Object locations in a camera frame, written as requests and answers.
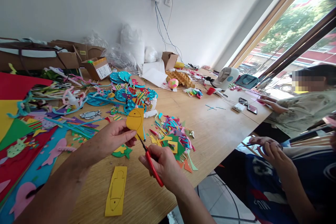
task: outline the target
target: red scissors handle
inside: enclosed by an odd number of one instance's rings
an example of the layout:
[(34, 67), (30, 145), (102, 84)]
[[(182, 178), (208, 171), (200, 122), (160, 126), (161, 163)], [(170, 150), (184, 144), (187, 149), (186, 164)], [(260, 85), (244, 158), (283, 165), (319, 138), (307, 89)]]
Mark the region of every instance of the red scissors handle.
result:
[(151, 159), (151, 155), (149, 154), (149, 151), (146, 151), (146, 159), (147, 159), (147, 161), (150, 165), (150, 169), (152, 170), (153, 176), (156, 178), (156, 181), (159, 183), (159, 185), (161, 187), (163, 187), (163, 182), (160, 179), (159, 175), (157, 174), (157, 172), (154, 168), (154, 165), (153, 165), (153, 162), (152, 162), (152, 159)]

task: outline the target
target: smartphone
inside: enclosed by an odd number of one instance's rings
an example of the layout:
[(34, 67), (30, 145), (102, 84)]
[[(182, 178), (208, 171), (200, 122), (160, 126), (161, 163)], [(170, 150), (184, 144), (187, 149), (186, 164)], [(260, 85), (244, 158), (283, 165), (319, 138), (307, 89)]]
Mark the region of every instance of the smartphone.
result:
[(251, 112), (254, 113), (254, 114), (257, 114), (257, 113), (258, 113), (257, 108), (254, 107), (254, 106), (252, 106), (252, 105), (250, 105), (250, 104), (247, 106), (247, 110), (248, 110), (248, 111), (251, 111)]
[(247, 104), (247, 100), (245, 100), (244, 98), (241, 98), (239, 97), (239, 100), (238, 100), (239, 103), (242, 103), (242, 104)]

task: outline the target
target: phone charger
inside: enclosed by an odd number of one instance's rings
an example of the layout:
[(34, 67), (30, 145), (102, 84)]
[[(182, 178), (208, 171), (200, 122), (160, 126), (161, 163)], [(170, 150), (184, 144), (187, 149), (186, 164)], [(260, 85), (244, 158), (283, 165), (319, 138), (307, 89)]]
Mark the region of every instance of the phone charger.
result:
[(236, 105), (234, 105), (232, 107), (234, 110), (236, 110), (237, 112), (242, 112), (245, 109), (245, 106), (241, 103), (237, 103)]

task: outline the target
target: white wall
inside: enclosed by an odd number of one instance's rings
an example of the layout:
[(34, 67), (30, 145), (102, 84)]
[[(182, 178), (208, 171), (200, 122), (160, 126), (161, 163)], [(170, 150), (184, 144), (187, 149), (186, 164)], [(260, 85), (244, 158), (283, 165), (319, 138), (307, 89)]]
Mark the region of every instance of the white wall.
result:
[[(213, 64), (256, 1), (174, 0), (169, 35), (183, 61)], [(168, 22), (170, 8), (163, 0), (159, 8)], [(94, 29), (112, 44), (127, 22), (143, 30), (146, 45), (164, 50), (151, 0), (0, 0), (1, 37), (80, 42)]]
[(259, 0), (254, 5), (247, 18), (241, 23), (236, 34), (232, 36), (231, 41), (227, 43), (227, 46), (219, 56), (214, 65), (215, 70), (220, 71), (234, 60), (278, 2), (279, 0)]

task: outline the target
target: wooden table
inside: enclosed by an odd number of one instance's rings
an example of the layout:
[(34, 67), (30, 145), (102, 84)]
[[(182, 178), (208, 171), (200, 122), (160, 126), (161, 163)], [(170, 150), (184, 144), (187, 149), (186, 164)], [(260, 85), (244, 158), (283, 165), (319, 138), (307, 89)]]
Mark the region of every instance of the wooden table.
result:
[[(211, 76), (204, 69), (200, 72)], [(100, 83), (106, 85), (109, 82), (109, 79), (106, 78)], [(149, 82), (146, 87), (157, 88)], [(237, 113), (232, 110), (234, 104), (215, 94), (207, 95), (205, 88), (200, 84), (197, 84), (197, 87), (203, 90), (204, 95), (201, 99), (189, 97), (188, 94), (183, 93), (183, 89), (178, 89), (178, 92), (164, 89), (155, 90), (158, 93), (157, 111), (164, 115), (178, 117), (181, 121), (185, 120), (186, 128), (195, 132), (195, 139), (191, 139), (191, 142), (196, 151), (191, 151), (190, 156), (198, 171), (189, 173), (184, 170), (194, 187), (271, 113), (270, 109), (262, 108), (257, 103), (254, 105), (258, 108), (257, 116), (249, 111)], [(248, 98), (244, 92), (226, 91), (225, 93), (232, 101), (237, 97)], [(208, 110), (209, 108), (205, 104), (212, 107), (221, 107), (225, 110), (219, 108)], [(102, 116), (106, 116), (108, 115), (106, 111), (110, 109), (111, 105), (94, 107), (85, 104), (80, 111), (71, 114), (71, 116), (80, 118), (79, 114), (96, 110), (101, 110)], [(97, 129), (103, 128), (107, 123), (106, 120), (96, 122), (100, 125)], [(153, 123), (154, 117), (144, 119), (145, 133), (150, 134), (149, 129), (155, 129), (152, 126)], [(66, 138), (68, 143), (73, 142), (75, 143), (74, 147), (78, 147), (78, 142), (72, 140), (73, 137), (70, 132), (67, 133)], [(176, 206), (175, 196), (166, 188), (161, 188), (156, 180), (149, 176), (147, 169), (138, 161), (138, 157), (144, 155), (140, 142), (137, 142), (132, 149), (129, 160), (126, 157), (116, 158), (111, 155), (92, 167), (69, 218), (69, 223), (158, 223)], [(52, 172), (67, 157), (69, 157), (68, 153), (62, 153), (58, 157)], [(115, 166), (127, 166), (123, 214), (115, 217), (104, 217), (105, 202)]]

